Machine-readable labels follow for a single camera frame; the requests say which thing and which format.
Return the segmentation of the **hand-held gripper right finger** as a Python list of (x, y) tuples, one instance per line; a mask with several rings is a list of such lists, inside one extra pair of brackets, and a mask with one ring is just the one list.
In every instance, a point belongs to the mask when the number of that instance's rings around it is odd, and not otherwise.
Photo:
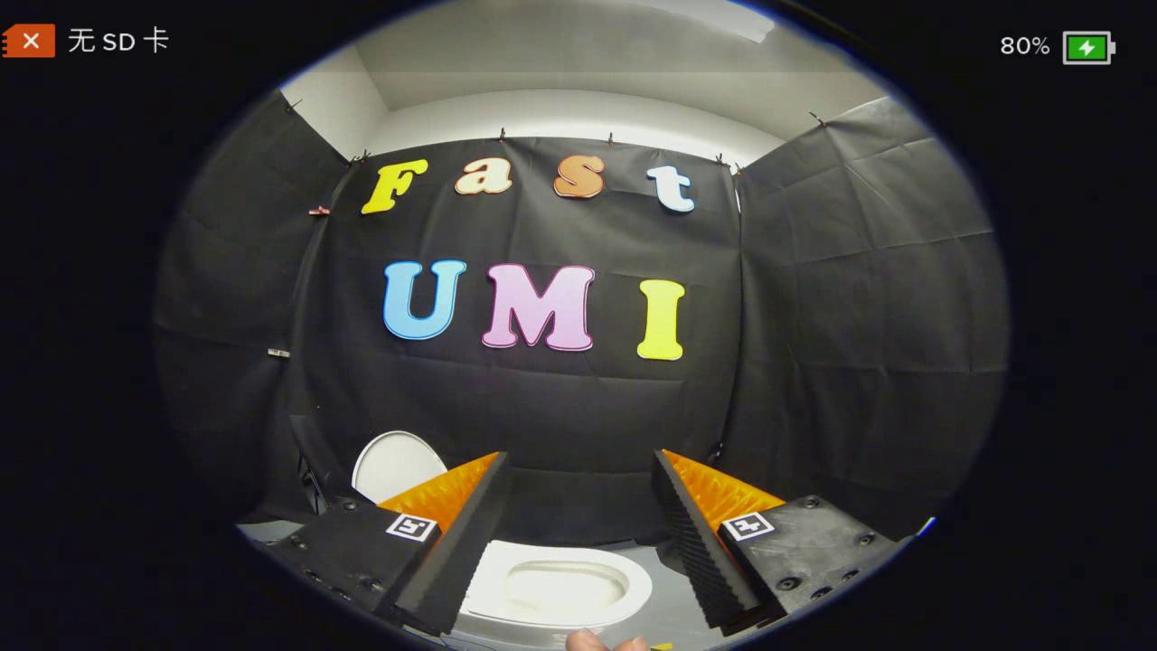
[(831, 500), (778, 498), (672, 450), (654, 453), (653, 491), (707, 626), (724, 634), (818, 609), (904, 548)]

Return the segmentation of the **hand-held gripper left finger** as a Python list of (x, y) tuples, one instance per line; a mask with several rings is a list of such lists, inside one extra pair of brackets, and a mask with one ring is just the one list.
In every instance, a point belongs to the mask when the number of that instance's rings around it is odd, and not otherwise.
[(443, 635), (466, 601), (509, 487), (501, 450), (384, 502), (332, 506), (266, 552), (310, 589), (368, 617)]

